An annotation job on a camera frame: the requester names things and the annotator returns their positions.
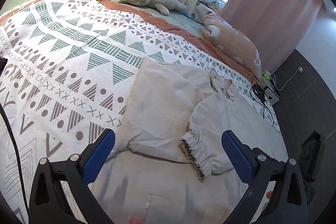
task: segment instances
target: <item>blue gripper pad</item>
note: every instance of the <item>blue gripper pad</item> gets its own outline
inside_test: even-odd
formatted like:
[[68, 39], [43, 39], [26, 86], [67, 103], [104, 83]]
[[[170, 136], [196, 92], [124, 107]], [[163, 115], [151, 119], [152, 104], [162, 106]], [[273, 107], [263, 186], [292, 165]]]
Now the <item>blue gripper pad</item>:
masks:
[[114, 147], [115, 141], [116, 137], [114, 131], [109, 130], [86, 161], [82, 177], [82, 180], [86, 185], [96, 180], [101, 168]]
[[222, 147], [240, 180], [248, 185], [252, 185], [254, 182], [253, 167], [227, 131], [222, 135]]

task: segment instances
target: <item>cable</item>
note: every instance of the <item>cable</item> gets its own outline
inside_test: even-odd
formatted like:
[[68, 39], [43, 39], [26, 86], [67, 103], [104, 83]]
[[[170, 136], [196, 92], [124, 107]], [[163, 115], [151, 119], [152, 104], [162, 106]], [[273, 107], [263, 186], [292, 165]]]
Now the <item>cable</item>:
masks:
[[2, 118], [4, 120], [4, 122], [5, 122], [5, 125], [7, 127], [8, 133], [9, 133], [10, 138], [12, 140], [12, 144], [14, 146], [15, 155], [16, 155], [16, 161], [17, 161], [17, 168], [19, 170], [19, 177], [20, 177], [20, 182], [21, 182], [23, 201], [25, 203], [26, 211], [27, 211], [27, 214], [28, 214], [29, 209], [28, 209], [27, 197], [26, 197], [26, 192], [25, 192], [25, 186], [23, 184], [23, 176], [22, 176], [22, 169], [21, 169], [21, 162], [20, 162], [20, 154], [19, 154], [19, 150], [18, 150], [17, 145], [16, 145], [16, 141], [15, 141], [15, 138], [14, 138], [14, 135], [13, 135], [13, 131], [12, 131], [11, 125], [10, 125], [8, 119], [7, 119], [6, 113], [3, 110], [1, 104], [0, 104], [0, 114], [1, 114], [1, 116], [2, 116]]
[[[258, 102], [252, 95], [251, 93], [251, 90], [253, 91], [254, 95], [257, 96], [257, 98], [262, 102]], [[267, 108], [268, 112], [270, 113], [271, 117], [272, 117], [272, 120], [273, 120], [273, 124], [272, 126], [274, 126], [274, 118], [273, 118], [273, 115], [271, 113], [271, 111], [269, 110], [269, 108], [266, 106], [266, 102], [267, 102], [267, 97], [266, 97], [266, 94], [265, 94], [265, 90], [264, 88], [261, 86], [261, 85], [258, 85], [258, 82], [256, 80], [256, 78], [252, 78], [251, 80], [251, 88], [250, 88], [250, 96], [251, 98], [256, 101], [259, 105], [263, 106], [263, 114], [262, 114], [262, 117], [263, 119], [265, 119], [265, 108]]]
[[277, 88], [277, 86], [276, 86], [276, 84], [275, 84], [275, 81], [274, 81], [274, 86], [275, 86], [275, 88], [276, 88], [278, 91], [282, 90], [282, 89], [285, 87], [285, 85], [288, 83], [288, 81], [289, 81], [290, 79], [292, 79], [292, 78], [295, 76], [295, 74], [299, 71], [300, 68], [301, 68], [301, 67], [298, 67], [298, 68], [297, 68], [297, 70], [295, 71], [295, 73], [293, 74], [293, 76], [287, 80], [287, 82], [283, 85], [283, 87], [282, 87], [281, 89], [278, 89], [278, 88]]

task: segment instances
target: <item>orange pillow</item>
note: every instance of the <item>orange pillow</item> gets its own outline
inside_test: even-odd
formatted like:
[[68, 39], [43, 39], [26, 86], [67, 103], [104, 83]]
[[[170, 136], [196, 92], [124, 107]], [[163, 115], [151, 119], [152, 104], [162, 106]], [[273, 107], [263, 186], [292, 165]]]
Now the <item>orange pillow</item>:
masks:
[[233, 28], [218, 14], [211, 13], [203, 18], [204, 37], [225, 55], [251, 71], [260, 80], [261, 63], [253, 42], [242, 32]]

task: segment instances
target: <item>elastic cuff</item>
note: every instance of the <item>elastic cuff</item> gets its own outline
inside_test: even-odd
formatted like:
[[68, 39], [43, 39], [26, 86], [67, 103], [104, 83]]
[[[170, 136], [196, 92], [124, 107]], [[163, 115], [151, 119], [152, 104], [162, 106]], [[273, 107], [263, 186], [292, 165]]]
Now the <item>elastic cuff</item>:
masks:
[[199, 180], [205, 181], [211, 176], [212, 169], [198, 139], [189, 131], [180, 140], [183, 152], [196, 170]]

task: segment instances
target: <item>bedspread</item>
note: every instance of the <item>bedspread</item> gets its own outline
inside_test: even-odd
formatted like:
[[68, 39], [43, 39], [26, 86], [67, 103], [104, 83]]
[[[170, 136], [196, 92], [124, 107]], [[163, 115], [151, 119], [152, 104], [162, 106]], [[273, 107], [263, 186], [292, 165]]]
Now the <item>bedspread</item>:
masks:
[[[21, 9], [0, 26], [0, 56], [8, 59], [0, 77], [0, 102], [20, 151], [28, 200], [40, 158], [58, 161], [81, 153], [104, 128], [118, 137], [144, 57], [214, 67], [250, 100], [250, 84], [239, 73], [182, 37], [97, 0], [41, 0]], [[14, 149], [4, 129], [0, 154], [0, 191], [27, 223]], [[63, 187], [70, 198], [67, 184]], [[70, 206], [82, 219], [71, 198]]]

